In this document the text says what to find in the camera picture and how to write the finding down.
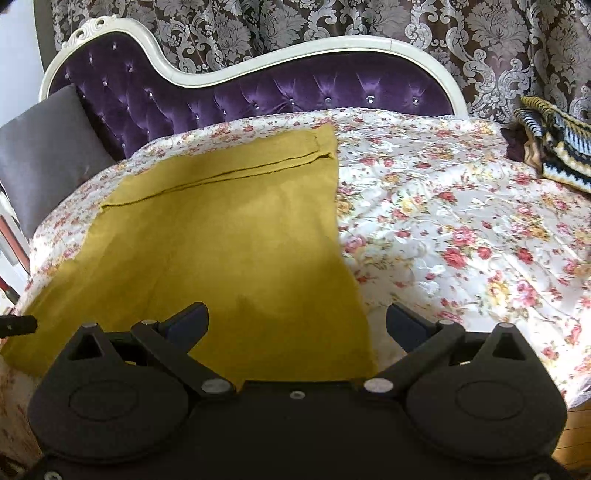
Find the grey satin pillow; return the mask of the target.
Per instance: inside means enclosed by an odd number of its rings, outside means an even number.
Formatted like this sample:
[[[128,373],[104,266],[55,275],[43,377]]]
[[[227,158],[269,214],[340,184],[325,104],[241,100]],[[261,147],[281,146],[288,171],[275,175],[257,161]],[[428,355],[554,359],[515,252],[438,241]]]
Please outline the grey satin pillow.
[[[73,85],[1,127],[1,185],[27,239],[65,198],[113,164]]]

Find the striped folded clothes pile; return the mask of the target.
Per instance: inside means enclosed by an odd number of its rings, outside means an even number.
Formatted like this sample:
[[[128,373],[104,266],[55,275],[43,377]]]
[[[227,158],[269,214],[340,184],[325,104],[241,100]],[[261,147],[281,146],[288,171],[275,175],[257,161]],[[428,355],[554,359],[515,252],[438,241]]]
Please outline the striped folded clothes pile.
[[[523,96],[501,129],[509,159],[545,179],[590,193],[590,125],[536,96]]]

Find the mustard yellow knit sweater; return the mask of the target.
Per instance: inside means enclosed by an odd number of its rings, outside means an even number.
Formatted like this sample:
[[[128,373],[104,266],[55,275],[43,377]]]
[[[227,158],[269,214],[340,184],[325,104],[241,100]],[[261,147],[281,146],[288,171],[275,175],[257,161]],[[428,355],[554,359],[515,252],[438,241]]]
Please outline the mustard yellow knit sweater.
[[[374,374],[366,310],[339,245],[337,150],[324,124],[125,178],[29,305],[36,333],[7,341],[3,358],[40,376],[83,323],[123,331],[201,302],[208,331],[190,354],[232,382]]]

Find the purple tufted white-framed headboard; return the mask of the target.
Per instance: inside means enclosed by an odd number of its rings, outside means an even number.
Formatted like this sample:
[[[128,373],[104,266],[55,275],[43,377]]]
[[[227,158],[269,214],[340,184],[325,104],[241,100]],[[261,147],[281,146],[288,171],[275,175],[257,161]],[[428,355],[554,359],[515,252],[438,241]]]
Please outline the purple tufted white-framed headboard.
[[[286,47],[205,74],[175,68],[133,19],[84,22],[47,67],[39,98],[73,85],[105,150],[119,161],[161,137],[261,115],[374,108],[465,118],[461,88],[433,56],[379,36]]]

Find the floral quilted bedspread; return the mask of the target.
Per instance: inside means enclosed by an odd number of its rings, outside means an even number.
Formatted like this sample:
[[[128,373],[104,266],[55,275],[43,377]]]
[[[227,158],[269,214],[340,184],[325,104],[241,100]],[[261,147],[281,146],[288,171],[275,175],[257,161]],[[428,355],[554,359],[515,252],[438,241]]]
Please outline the floral quilted bedspread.
[[[325,123],[339,142],[339,234],[369,309],[381,366],[401,357],[394,301],[473,331],[516,324],[575,408],[590,398],[590,202],[509,157],[498,125],[335,109],[236,120],[149,142],[79,188],[34,239],[31,301],[79,251],[120,181],[198,155]]]

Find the brown silver damask curtain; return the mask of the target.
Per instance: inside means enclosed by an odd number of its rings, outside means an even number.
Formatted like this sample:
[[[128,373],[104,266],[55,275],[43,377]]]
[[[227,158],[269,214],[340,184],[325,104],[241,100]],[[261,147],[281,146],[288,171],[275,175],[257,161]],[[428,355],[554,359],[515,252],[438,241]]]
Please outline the brown silver damask curtain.
[[[507,123],[525,95],[590,117],[590,5],[529,0],[62,0],[54,42],[86,20],[131,18],[187,73],[219,70],[311,40],[372,35],[407,42],[455,78],[477,117]]]

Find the red metal stand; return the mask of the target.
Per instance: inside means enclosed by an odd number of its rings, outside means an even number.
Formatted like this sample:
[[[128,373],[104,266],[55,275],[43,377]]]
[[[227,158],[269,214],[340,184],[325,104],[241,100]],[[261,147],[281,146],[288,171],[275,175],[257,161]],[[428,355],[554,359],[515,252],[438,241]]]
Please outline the red metal stand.
[[[1,189],[1,296],[10,307],[23,295],[30,276],[29,244],[16,213]]]

